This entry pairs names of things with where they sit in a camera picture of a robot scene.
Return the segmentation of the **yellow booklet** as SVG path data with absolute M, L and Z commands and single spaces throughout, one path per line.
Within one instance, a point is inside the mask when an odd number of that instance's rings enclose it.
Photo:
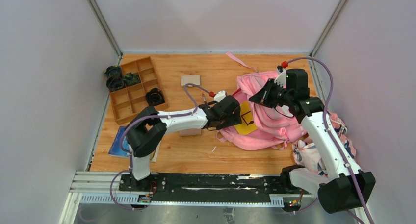
M 240 104 L 240 118 L 241 123 L 234 126 L 238 134 L 248 135 L 258 129 L 248 101 Z

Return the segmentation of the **pink student backpack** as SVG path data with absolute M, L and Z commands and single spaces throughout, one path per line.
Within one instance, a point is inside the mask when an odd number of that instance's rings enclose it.
M 232 93 L 241 104 L 257 93 L 270 78 L 280 75 L 277 71 L 257 72 L 237 77 L 237 90 Z M 244 150 L 260 150 L 272 147 L 284 150 L 288 143 L 295 142 L 307 132 L 289 113 L 288 107 L 267 108 L 248 101 L 257 130 L 248 134 L 238 134 L 234 126 L 217 131 L 216 137 L 221 142 L 231 142 Z

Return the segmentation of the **blue Jane Eyre book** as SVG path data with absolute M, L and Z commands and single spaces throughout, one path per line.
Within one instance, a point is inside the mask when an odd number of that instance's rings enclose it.
M 125 126 L 120 126 L 119 127 L 119 129 L 117 131 L 117 134 L 114 138 L 114 141 L 113 141 L 113 143 L 112 143 L 112 145 L 109 149 L 109 152 L 108 152 L 109 155 L 111 155 L 113 157 L 120 157 L 120 158 L 128 158 L 129 157 L 128 153 L 126 152 L 126 150 L 129 149 L 129 143 L 127 142 L 126 137 L 122 141 L 122 146 L 123 146 L 124 150 L 122 150 L 120 148 L 120 141 L 121 141 L 121 138 L 122 138 L 122 134 L 125 131 L 125 128 L 126 128 Z M 158 156 L 158 153 L 159 153 L 160 145 L 161 145 L 161 143 L 159 143 L 156 150 L 150 154 L 150 162 L 156 162 L 157 161 L 157 156 Z

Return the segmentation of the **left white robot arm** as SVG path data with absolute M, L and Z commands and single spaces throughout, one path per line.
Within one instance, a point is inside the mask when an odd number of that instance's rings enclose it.
M 126 127 L 129 144 L 131 184 L 138 191 L 150 186 L 150 155 L 162 138 L 189 129 L 221 130 L 241 123 L 240 104 L 232 95 L 217 94 L 215 100 L 193 109 L 166 112 L 146 107 Z

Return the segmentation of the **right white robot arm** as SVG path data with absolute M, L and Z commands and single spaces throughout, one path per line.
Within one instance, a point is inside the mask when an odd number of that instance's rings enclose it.
M 367 202 L 376 183 L 374 175 L 364 172 L 348 154 L 322 100 L 310 96 L 306 71 L 282 66 L 277 69 L 279 75 L 270 78 L 249 101 L 273 109 L 287 106 L 314 142 L 327 171 L 327 176 L 321 176 L 302 166 L 285 167 L 281 189 L 289 194 L 298 188 L 307 191 L 329 214 L 360 207 L 368 210 Z

